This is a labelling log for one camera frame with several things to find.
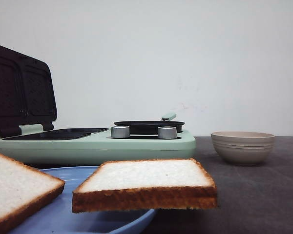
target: pan handle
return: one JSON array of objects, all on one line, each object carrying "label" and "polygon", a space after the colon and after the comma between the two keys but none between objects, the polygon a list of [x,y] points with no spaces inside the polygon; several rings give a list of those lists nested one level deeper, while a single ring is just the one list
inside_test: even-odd
[{"label": "pan handle", "polygon": [[162,116],[162,121],[171,121],[173,118],[176,118],[176,116],[177,115],[174,112],[167,113],[166,115]]}]

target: beige bowl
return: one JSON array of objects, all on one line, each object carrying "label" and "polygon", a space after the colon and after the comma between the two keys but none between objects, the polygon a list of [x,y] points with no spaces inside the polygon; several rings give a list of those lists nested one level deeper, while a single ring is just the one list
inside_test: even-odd
[{"label": "beige bowl", "polygon": [[228,162],[254,165],[264,161],[274,145],[274,135],[254,132],[215,132],[211,139],[216,152]]}]

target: blue plate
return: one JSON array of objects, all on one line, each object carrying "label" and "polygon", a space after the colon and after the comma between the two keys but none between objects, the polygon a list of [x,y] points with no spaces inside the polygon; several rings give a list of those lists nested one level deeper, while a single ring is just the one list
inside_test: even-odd
[{"label": "blue plate", "polygon": [[151,222],[155,210],[72,213],[72,192],[98,167],[41,170],[65,180],[64,191],[52,203],[29,217],[11,234],[136,234]]}]

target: toast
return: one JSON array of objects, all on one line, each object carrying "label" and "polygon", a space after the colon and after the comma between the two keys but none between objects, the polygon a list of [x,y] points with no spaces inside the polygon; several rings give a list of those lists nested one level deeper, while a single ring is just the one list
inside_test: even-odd
[{"label": "toast", "polygon": [[61,179],[0,154],[0,234],[18,226],[64,189]]},{"label": "toast", "polygon": [[193,158],[105,162],[73,191],[72,200],[74,213],[216,206],[216,185]]}]

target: light green appliance base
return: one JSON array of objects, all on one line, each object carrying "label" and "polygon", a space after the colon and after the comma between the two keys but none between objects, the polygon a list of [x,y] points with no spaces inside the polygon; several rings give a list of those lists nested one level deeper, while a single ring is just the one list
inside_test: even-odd
[{"label": "light green appliance base", "polygon": [[187,130],[181,139],[113,139],[111,131],[74,140],[3,140],[0,153],[28,164],[99,165],[111,160],[190,158],[195,138]]}]

